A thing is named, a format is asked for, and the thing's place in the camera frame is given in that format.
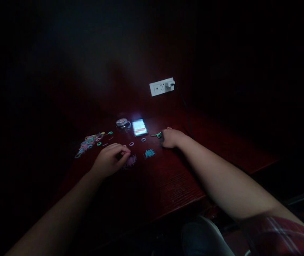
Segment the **hand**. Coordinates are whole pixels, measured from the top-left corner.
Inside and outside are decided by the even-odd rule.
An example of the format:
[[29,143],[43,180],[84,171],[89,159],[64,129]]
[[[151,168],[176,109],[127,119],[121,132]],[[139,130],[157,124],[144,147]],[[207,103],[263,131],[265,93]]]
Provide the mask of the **hand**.
[[[116,155],[121,153],[122,158],[118,161]],[[106,178],[118,171],[130,156],[130,150],[121,144],[111,144],[102,149],[95,160],[91,171],[97,173],[100,178]]]
[[162,143],[163,147],[175,148],[179,146],[180,141],[186,137],[186,135],[175,129],[165,129],[162,130],[162,137],[164,138],[164,142]]

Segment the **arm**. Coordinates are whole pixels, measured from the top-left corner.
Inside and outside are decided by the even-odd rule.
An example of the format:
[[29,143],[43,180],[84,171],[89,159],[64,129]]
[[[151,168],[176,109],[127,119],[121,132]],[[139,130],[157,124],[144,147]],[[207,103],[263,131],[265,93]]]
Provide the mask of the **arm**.
[[220,156],[178,130],[163,131],[166,148],[178,147],[186,156],[208,195],[237,222],[271,215],[304,223],[256,181]]
[[[115,156],[121,153],[117,161]],[[102,181],[119,170],[130,150],[114,143],[104,148],[91,170],[54,205],[6,255],[63,255]]]

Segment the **wall outlet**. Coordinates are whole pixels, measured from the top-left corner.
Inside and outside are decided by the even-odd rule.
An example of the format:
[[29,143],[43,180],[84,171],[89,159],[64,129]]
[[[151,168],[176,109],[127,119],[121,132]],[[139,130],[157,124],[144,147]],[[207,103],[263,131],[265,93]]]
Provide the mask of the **wall outlet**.
[[169,91],[174,91],[174,85],[172,85],[170,87],[168,86],[171,84],[175,84],[173,78],[168,78],[165,80],[161,80],[161,81],[149,84],[152,96],[163,94],[163,93],[169,92]]

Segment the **forearm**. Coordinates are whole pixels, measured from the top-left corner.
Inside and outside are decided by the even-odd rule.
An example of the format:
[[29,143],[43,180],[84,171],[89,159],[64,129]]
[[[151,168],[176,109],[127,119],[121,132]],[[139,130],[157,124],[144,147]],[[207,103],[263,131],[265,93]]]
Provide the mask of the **forearm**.
[[101,184],[94,171],[54,205],[7,255],[63,255]]
[[188,136],[179,141],[208,195],[237,221],[257,215],[276,215],[302,222],[251,177]]

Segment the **wooden table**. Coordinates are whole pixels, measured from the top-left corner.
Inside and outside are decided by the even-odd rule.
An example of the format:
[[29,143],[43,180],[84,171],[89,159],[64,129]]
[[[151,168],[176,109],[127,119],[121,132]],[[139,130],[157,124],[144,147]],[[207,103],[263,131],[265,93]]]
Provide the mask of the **wooden table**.
[[[132,155],[137,156],[137,162],[130,169],[120,170],[109,177],[100,187],[74,242],[73,250],[78,255],[206,196],[179,150],[162,148],[161,139],[157,137],[135,137],[133,131],[120,134],[115,128],[115,121],[102,120],[97,128],[86,135],[113,131],[113,135],[107,135],[101,140],[102,145],[127,145]],[[148,118],[144,121],[149,134],[157,134],[166,127],[184,133],[188,130],[187,118],[183,113]],[[255,149],[247,140],[204,119],[200,113],[191,113],[191,124],[198,142],[250,173],[276,161],[275,157]],[[66,194],[91,168],[103,149],[102,145],[93,146],[80,158],[75,159],[53,202]],[[144,159],[143,154],[149,149],[153,149],[156,154]]]

